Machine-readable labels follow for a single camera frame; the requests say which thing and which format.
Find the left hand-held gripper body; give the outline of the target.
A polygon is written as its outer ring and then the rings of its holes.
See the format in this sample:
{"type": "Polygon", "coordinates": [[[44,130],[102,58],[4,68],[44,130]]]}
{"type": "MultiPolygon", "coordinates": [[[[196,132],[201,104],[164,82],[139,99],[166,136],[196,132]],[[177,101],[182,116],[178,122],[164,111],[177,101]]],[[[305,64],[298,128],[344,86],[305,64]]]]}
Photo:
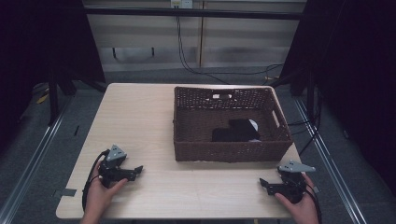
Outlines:
{"type": "Polygon", "coordinates": [[[120,165],[125,161],[127,154],[118,146],[113,145],[106,154],[105,159],[99,166],[99,176],[102,177],[102,184],[109,188],[112,182],[124,179],[124,175],[129,174],[128,170],[123,170],[120,165]]]}

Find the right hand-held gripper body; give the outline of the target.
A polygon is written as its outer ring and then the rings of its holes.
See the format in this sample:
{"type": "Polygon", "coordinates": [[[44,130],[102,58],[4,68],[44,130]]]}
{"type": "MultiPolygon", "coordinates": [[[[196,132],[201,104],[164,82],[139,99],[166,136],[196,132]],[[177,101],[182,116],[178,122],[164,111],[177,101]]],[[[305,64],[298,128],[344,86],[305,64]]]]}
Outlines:
{"type": "Polygon", "coordinates": [[[291,203],[298,203],[306,190],[303,173],[315,172],[316,168],[297,161],[290,160],[277,167],[282,184],[270,184],[269,188],[276,188],[276,193],[285,196],[291,203]]]}

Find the person's right hand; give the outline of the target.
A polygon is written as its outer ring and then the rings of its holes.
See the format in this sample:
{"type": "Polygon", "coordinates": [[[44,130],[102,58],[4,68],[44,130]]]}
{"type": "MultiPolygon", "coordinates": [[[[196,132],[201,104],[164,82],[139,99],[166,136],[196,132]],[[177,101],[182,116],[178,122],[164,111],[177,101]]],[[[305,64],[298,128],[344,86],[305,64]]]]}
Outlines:
{"type": "Polygon", "coordinates": [[[276,199],[290,212],[296,224],[319,224],[318,209],[314,196],[314,184],[310,177],[303,174],[306,192],[298,203],[291,203],[285,196],[276,193],[276,199]]]}

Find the person's left hand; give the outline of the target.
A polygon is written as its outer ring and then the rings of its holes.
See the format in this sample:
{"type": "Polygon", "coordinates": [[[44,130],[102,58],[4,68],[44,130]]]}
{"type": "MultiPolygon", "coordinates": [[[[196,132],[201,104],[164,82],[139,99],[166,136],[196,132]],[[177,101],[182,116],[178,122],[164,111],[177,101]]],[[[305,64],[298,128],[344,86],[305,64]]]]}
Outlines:
{"type": "Polygon", "coordinates": [[[98,177],[99,166],[100,162],[97,162],[92,172],[92,182],[88,190],[86,207],[80,224],[99,224],[102,214],[110,206],[112,198],[128,182],[127,179],[122,179],[113,187],[107,189],[98,177]]]}

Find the brown wicker basket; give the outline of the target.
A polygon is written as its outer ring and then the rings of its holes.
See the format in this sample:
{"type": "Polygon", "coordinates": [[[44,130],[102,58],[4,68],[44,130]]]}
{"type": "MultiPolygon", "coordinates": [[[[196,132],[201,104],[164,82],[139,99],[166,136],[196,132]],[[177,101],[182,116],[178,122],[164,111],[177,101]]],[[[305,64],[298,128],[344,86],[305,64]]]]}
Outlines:
{"type": "Polygon", "coordinates": [[[177,161],[280,161],[292,138],[273,88],[175,88],[177,161]],[[230,119],[253,119],[260,142],[213,142],[212,131],[230,119]]]}

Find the white cloth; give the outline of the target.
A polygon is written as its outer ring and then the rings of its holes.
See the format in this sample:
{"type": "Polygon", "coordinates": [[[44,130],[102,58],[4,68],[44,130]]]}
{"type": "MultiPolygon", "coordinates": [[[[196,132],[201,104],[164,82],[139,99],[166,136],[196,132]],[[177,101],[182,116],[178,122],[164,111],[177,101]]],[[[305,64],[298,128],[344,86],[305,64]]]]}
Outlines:
{"type": "MultiPolygon", "coordinates": [[[[259,130],[259,126],[258,126],[258,124],[257,124],[257,122],[255,121],[255,120],[253,120],[253,119],[249,119],[249,122],[250,122],[250,124],[251,124],[251,126],[254,128],[254,130],[256,131],[256,132],[258,132],[258,130],[259,130]]],[[[249,142],[260,142],[261,140],[260,140],[260,137],[257,139],[251,139],[251,140],[248,140],[249,142]]]]}

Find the grey tape strip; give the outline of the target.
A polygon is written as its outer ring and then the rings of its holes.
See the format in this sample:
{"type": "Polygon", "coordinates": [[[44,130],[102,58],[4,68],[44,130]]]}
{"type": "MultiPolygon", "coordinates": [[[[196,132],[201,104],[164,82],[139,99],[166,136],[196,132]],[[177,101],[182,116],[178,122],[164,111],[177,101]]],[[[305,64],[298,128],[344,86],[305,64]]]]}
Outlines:
{"type": "Polygon", "coordinates": [[[74,197],[76,195],[75,189],[57,189],[53,192],[52,196],[55,198],[74,197]]]}

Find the black metal stand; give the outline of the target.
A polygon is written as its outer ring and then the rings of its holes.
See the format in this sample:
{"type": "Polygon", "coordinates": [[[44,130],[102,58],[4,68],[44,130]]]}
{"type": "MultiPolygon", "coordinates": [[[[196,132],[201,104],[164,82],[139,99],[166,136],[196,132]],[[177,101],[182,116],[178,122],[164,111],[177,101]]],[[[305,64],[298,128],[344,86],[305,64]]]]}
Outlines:
{"type": "Polygon", "coordinates": [[[49,71],[49,106],[49,126],[51,126],[59,116],[58,83],[57,78],[52,70],[49,71]]]}

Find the black curtain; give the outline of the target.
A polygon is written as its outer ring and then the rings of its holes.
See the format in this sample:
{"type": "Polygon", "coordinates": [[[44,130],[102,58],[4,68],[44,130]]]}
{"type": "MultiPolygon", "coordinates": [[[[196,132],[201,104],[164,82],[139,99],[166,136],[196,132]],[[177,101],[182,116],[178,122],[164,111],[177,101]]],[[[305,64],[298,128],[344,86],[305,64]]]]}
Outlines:
{"type": "Polygon", "coordinates": [[[396,196],[396,0],[306,0],[280,82],[318,86],[396,196]]]}
{"type": "Polygon", "coordinates": [[[39,83],[65,93],[105,75],[82,0],[0,0],[0,155],[39,83]]]}

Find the black horizontal bar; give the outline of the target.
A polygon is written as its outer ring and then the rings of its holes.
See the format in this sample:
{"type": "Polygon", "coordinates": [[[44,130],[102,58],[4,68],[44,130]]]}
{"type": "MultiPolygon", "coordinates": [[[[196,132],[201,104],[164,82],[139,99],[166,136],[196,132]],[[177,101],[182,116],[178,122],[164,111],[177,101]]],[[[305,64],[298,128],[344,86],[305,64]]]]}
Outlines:
{"type": "Polygon", "coordinates": [[[231,19],[264,19],[298,21],[303,13],[260,12],[212,9],[174,9],[174,8],[127,8],[127,7],[85,7],[87,14],[96,15],[133,15],[133,16],[174,16],[231,19]]]}

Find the metal floor rail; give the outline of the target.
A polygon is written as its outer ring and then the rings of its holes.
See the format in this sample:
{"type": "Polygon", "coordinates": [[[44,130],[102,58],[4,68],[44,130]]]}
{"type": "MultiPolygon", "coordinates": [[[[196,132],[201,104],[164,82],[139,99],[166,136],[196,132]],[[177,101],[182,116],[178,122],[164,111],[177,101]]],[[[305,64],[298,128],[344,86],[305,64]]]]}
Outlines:
{"type": "Polygon", "coordinates": [[[352,222],[354,224],[368,224],[360,206],[347,186],[345,179],[342,177],[329,149],[323,141],[318,128],[308,119],[307,108],[304,102],[297,99],[295,100],[295,104],[352,222]]]}
{"type": "Polygon", "coordinates": [[[0,160],[0,224],[12,224],[73,99],[65,96],[59,101],[53,122],[50,103],[33,103],[22,117],[21,129],[0,160]]]}

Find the black wall bracket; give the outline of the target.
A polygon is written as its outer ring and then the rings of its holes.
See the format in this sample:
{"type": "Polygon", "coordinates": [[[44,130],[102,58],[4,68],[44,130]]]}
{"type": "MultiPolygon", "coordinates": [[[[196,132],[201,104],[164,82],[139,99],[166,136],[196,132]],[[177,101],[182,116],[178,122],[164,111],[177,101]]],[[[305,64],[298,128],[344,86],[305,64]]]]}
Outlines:
{"type": "Polygon", "coordinates": [[[141,61],[155,56],[155,48],[112,48],[112,56],[118,61],[141,61]]]}

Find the white wall socket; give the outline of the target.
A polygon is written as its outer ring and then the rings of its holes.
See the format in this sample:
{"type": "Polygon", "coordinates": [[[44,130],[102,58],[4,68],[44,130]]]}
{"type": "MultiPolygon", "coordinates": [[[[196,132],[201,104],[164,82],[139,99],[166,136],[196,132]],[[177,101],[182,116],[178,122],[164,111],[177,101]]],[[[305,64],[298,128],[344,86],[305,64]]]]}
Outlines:
{"type": "Polygon", "coordinates": [[[170,0],[171,8],[193,9],[192,0],[170,0]]]}

